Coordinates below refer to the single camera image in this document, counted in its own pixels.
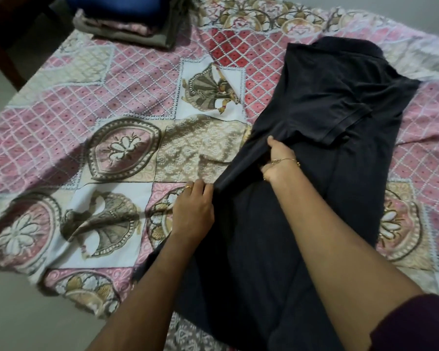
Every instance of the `bed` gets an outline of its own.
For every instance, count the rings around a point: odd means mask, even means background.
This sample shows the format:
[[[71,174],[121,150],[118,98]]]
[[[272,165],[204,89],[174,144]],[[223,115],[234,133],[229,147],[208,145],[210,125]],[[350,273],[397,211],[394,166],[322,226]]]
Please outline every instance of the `bed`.
[[[287,43],[325,35],[370,40],[423,81],[404,112],[377,250],[439,294],[439,37],[281,0],[192,0],[170,52],[74,31],[0,113],[0,270],[110,315],[169,234],[185,182],[214,182],[246,141]],[[199,104],[200,73],[231,96]],[[174,313],[166,348],[228,346]]]

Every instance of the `stack of folded clothes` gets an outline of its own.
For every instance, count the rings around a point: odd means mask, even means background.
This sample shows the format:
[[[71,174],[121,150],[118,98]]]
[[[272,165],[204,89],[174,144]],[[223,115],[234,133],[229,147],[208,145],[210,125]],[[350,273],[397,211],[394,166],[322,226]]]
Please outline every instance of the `stack of folded clothes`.
[[[75,28],[105,38],[171,48],[187,0],[67,0]]]

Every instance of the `hand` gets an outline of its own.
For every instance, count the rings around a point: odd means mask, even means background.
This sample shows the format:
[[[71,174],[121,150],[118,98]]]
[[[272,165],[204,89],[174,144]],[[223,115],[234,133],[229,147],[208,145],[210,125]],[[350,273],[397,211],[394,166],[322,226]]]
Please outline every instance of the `hand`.
[[[284,145],[282,142],[279,142],[270,135],[267,138],[267,143],[271,147],[270,159],[278,160],[278,159],[294,159],[296,160],[296,155],[294,151],[289,147]],[[274,177],[276,177],[277,172],[280,169],[283,169],[286,166],[293,165],[297,166],[293,160],[283,160],[278,164],[268,163],[265,166],[261,167],[261,171],[263,173],[263,178],[270,182]]]
[[[192,252],[206,236],[215,221],[213,205],[213,185],[205,185],[203,180],[188,182],[177,197],[173,207],[172,232],[185,242]]]

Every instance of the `maroon sleeve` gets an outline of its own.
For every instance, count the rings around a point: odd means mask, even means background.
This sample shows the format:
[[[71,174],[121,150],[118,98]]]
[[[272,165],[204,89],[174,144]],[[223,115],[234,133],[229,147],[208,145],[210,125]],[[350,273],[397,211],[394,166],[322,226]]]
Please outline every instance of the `maroon sleeve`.
[[[371,340],[371,351],[439,351],[439,296],[406,301],[379,323]]]

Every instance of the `grey cloth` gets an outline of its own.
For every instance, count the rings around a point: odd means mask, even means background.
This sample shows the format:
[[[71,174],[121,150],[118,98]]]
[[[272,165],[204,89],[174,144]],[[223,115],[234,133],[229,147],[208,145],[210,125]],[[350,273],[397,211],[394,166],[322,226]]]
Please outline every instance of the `grey cloth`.
[[[177,31],[186,13],[186,0],[171,0],[169,16],[163,27],[155,34],[146,37],[117,29],[92,26],[76,16],[73,18],[73,24],[79,31],[100,37],[170,49],[176,42]]]

